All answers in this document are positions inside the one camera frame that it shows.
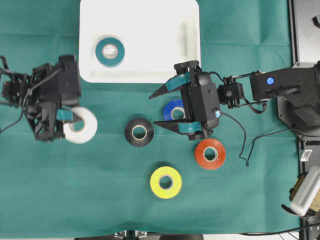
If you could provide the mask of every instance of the green cloth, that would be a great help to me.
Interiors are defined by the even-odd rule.
[[[198,3],[204,70],[229,76],[291,65],[286,0]],[[59,55],[78,56],[79,4],[2,0],[0,54],[10,69],[31,73],[33,67],[56,63]],[[241,81],[252,100],[249,81]],[[148,100],[159,84],[81,83],[80,103],[98,119],[89,143],[35,141],[25,118],[0,135],[0,238],[101,236],[120,230],[273,232],[299,226],[281,208],[289,204],[298,173],[292,133],[258,140],[246,168],[238,158],[243,133],[221,117],[212,137],[224,144],[226,161],[219,170],[204,170],[194,159],[198,141],[157,126],[146,147],[131,146],[124,136],[133,117],[161,120],[163,107],[179,92]],[[247,129],[246,154],[253,137],[285,128],[275,101],[262,115],[247,107],[223,110]],[[0,126],[18,115],[14,108],[1,107]],[[151,173],[161,166],[172,166],[182,176],[182,190],[173,199],[159,199],[150,190]]]

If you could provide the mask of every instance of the yellow tape roll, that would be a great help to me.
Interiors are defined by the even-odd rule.
[[[164,177],[171,179],[171,186],[163,188],[160,185],[160,180]],[[182,179],[177,170],[169,166],[163,166],[153,172],[150,178],[150,187],[152,192],[161,199],[172,199],[181,190]]]

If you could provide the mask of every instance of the blue button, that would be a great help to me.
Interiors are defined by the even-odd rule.
[[[273,77],[269,77],[269,78],[266,80],[266,83],[267,83],[268,85],[272,85],[272,84],[275,83],[275,79],[274,79]]]

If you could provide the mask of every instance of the robotic arm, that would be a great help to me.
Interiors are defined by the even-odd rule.
[[[267,73],[256,71],[223,79],[216,72],[202,71],[198,61],[179,63],[174,69],[177,75],[149,99],[180,90],[186,118],[156,121],[155,124],[187,135],[189,140],[207,138],[213,133],[219,125],[220,105],[227,105],[229,109],[249,106],[254,113],[262,114],[267,108],[267,101],[277,97],[286,99],[287,108],[302,122],[301,131],[320,126],[320,62],[311,68],[285,68]],[[212,74],[223,82],[218,88],[212,83]],[[247,77],[250,77],[255,102],[246,99],[243,85],[237,82],[237,79]]]

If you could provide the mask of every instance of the red tape roll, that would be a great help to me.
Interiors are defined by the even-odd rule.
[[[205,156],[205,151],[207,149],[212,149],[215,153],[212,160],[208,160]],[[224,164],[226,160],[226,150],[221,142],[216,139],[208,138],[196,146],[194,157],[200,167],[207,170],[216,170]]]

